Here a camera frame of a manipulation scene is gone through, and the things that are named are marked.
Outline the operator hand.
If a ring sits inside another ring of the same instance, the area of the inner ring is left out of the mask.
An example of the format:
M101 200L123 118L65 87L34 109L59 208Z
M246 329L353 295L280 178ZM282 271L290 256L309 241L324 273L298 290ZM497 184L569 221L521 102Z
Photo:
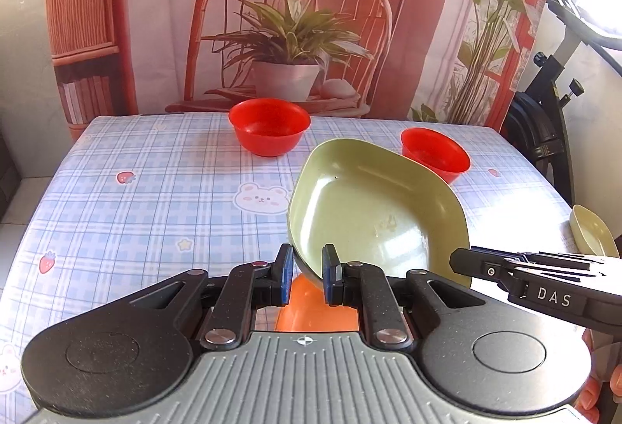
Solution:
M613 370L612 376L608 381L608 387L618 399L621 399L621 378L622 366L618 365ZM602 383L594 377L589 377L575 403L576 410L591 423L597 423L600 418L600 410L597 408L597 402L600 397L601 389Z

